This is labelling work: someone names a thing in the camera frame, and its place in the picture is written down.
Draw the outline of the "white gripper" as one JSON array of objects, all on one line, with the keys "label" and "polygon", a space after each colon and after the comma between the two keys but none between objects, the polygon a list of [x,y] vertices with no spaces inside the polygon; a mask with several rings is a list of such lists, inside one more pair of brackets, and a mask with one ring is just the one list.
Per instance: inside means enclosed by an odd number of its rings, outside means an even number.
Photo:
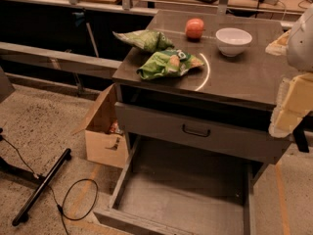
[{"label": "white gripper", "polygon": [[265,52],[274,56],[287,54],[290,66],[309,71],[293,79],[284,78],[279,86],[268,131],[272,137],[285,138],[313,111],[313,5],[294,23],[291,31],[271,42]]}]

